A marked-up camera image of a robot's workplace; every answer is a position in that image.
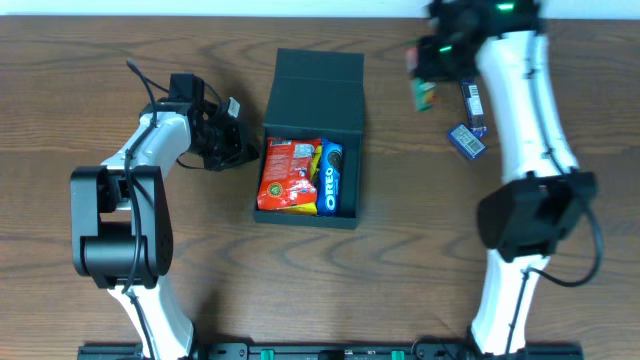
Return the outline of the dark purple chocolate bar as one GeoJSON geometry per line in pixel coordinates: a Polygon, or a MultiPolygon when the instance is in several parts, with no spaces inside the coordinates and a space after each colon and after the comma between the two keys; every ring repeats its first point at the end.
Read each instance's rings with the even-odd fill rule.
{"type": "Polygon", "coordinates": [[[463,79],[460,83],[468,117],[468,127],[478,138],[487,133],[484,111],[478,86],[473,78],[463,79]]]}

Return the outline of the red green KitKat bar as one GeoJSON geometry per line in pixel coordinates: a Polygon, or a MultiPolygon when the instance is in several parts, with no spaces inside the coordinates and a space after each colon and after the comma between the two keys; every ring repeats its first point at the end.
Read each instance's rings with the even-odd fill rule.
{"type": "Polygon", "coordinates": [[[416,46],[406,51],[406,66],[410,76],[410,88],[416,112],[425,112],[432,108],[434,102],[436,84],[426,82],[417,77],[414,71],[418,65],[418,50],[416,46]]]}

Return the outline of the red snack bag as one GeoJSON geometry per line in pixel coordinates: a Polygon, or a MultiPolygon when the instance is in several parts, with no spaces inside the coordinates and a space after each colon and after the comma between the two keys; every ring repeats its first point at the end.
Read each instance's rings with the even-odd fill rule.
{"type": "Polygon", "coordinates": [[[311,185],[310,164],[320,138],[292,140],[270,137],[262,179],[257,194],[261,211],[285,212],[284,209],[318,198],[311,185]]]}

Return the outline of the small blue snack box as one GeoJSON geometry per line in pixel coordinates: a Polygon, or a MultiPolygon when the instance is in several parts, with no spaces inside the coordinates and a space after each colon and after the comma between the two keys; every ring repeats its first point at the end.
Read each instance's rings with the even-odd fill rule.
{"type": "Polygon", "coordinates": [[[447,133],[447,137],[453,146],[470,160],[481,156],[487,149],[479,138],[462,123],[453,127],[447,133]]]}

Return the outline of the dark green gift box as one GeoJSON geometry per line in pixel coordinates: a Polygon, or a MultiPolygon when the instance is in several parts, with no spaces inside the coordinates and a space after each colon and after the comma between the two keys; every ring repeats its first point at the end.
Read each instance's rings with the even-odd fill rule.
{"type": "Polygon", "coordinates": [[[343,148],[337,214],[310,216],[253,211],[258,223],[355,229],[359,223],[366,106],[364,55],[280,48],[264,137],[323,138],[343,148]]]}

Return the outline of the yellow seed snack bag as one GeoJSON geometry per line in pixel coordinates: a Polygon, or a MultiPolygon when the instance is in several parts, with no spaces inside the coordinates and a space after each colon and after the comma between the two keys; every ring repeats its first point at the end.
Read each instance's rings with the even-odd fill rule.
{"type": "MultiPolygon", "coordinates": [[[[318,187],[318,175],[319,175],[319,162],[322,155],[322,146],[319,145],[313,154],[312,161],[310,164],[311,171],[311,185],[314,187],[314,191],[317,191],[318,187]]],[[[317,205],[316,200],[313,202],[300,203],[296,205],[289,206],[284,209],[285,212],[293,213],[293,214],[303,214],[303,215],[316,215],[317,214],[317,205]]]]}

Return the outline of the blue Oreo cookie pack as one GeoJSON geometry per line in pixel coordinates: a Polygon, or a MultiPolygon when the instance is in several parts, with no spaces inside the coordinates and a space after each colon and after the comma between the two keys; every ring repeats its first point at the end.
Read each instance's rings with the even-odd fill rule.
{"type": "Polygon", "coordinates": [[[335,216],[337,214],[342,164],[342,146],[323,139],[317,198],[317,212],[321,216],[335,216]]]}

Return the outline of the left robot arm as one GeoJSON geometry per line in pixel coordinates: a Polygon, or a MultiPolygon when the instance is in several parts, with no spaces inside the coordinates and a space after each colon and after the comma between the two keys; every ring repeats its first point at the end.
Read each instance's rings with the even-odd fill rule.
{"type": "Polygon", "coordinates": [[[234,98],[207,100],[212,86],[174,73],[164,97],[151,98],[136,131],[98,166],[70,177],[72,263],[124,308],[140,343],[84,345],[80,359],[219,359],[227,348],[202,343],[168,272],[173,230],[165,179],[182,155],[220,172],[259,153],[234,98]]]}

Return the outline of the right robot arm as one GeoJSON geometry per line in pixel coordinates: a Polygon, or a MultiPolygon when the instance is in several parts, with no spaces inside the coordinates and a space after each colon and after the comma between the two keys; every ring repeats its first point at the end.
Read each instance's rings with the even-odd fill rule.
{"type": "Polygon", "coordinates": [[[455,359],[580,359],[579,345],[530,344],[526,321],[547,265],[581,218],[594,219],[596,177],[580,169],[551,85],[540,1],[433,1],[433,32],[411,74],[428,82],[480,76],[502,155],[502,184],[476,211],[487,270],[478,312],[455,359]]]}

